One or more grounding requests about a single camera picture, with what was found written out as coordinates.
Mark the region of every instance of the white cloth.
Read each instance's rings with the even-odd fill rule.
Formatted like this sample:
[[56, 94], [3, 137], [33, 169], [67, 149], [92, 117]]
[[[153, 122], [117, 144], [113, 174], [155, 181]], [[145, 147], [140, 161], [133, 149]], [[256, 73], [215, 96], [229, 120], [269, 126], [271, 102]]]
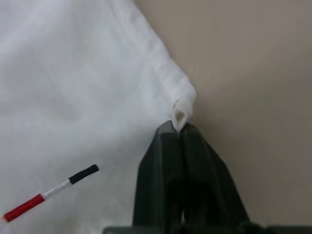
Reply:
[[130, 225], [138, 164], [160, 124], [179, 130], [192, 114], [194, 88], [131, 0], [3, 0], [0, 10], [0, 213], [100, 167], [11, 232]]

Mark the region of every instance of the beige background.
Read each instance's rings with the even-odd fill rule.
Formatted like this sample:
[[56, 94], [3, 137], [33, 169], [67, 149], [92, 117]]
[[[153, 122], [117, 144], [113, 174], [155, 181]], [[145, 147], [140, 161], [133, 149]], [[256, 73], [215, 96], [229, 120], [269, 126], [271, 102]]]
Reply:
[[252, 220], [312, 224], [312, 1], [135, 0]]

